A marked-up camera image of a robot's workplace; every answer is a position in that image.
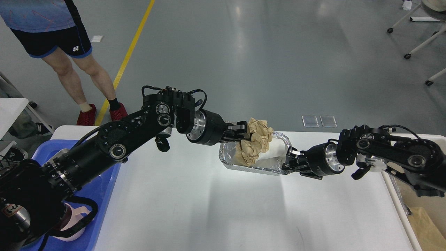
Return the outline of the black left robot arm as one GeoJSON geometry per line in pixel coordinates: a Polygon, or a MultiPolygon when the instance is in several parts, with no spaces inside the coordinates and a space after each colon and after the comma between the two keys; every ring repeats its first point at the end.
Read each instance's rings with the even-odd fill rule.
{"type": "Polygon", "coordinates": [[[70,150],[41,166],[33,159],[1,167],[1,250],[18,251],[41,236],[68,238],[96,216],[98,205],[75,195],[84,185],[154,139],[159,151],[169,150],[168,129],[175,127],[191,143],[250,140],[247,122],[224,121],[205,110],[199,90],[143,86],[156,94],[143,95],[141,110],[95,128],[70,150]]]}

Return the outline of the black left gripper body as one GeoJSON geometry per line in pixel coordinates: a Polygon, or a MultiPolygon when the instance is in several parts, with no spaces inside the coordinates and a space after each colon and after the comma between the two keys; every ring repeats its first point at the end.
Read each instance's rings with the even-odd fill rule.
{"type": "Polygon", "coordinates": [[[223,142],[227,129],[227,122],[219,114],[200,109],[195,110],[194,126],[186,137],[191,143],[212,146],[223,142]]]}

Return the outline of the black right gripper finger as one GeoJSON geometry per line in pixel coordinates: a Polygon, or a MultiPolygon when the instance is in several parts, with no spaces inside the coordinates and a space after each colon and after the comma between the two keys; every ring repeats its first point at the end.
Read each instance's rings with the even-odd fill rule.
{"type": "Polygon", "coordinates": [[[307,161],[306,156],[294,147],[289,147],[286,152],[286,163],[303,163],[307,161]]]}
{"type": "Polygon", "coordinates": [[[301,174],[307,174],[310,173],[310,168],[307,162],[298,162],[296,164],[282,164],[282,171],[285,175],[288,175],[290,173],[301,173],[301,174]]]}

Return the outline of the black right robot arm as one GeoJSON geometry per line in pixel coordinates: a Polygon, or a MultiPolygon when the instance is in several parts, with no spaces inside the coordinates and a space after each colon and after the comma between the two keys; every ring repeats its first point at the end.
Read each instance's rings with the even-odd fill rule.
{"type": "Polygon", "coordinates": [[[281,170],[321,180],[355,164],[358,169],[351,175],[354,180],[372,170],[383,170],[411,187],[418,197],[444,197],[443,150],[417,134],[413,139],[392,135],[395,128],[400,125],[371,128],[363,124],[342,130],[338,139],[329,139],[306,151],[289,147],[281,170]]]}

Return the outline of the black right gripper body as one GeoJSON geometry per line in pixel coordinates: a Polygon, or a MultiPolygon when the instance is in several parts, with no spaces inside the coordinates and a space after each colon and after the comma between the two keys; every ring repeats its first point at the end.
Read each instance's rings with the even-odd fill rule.
{"type": "Polygon", "coordinates": [[[335,143],[327,142],[305,152],[309,169],[315,178],[321,180],[326,175],[338,175],[345,170],[345,166],[337,158],[336,150],[335,143]]]}

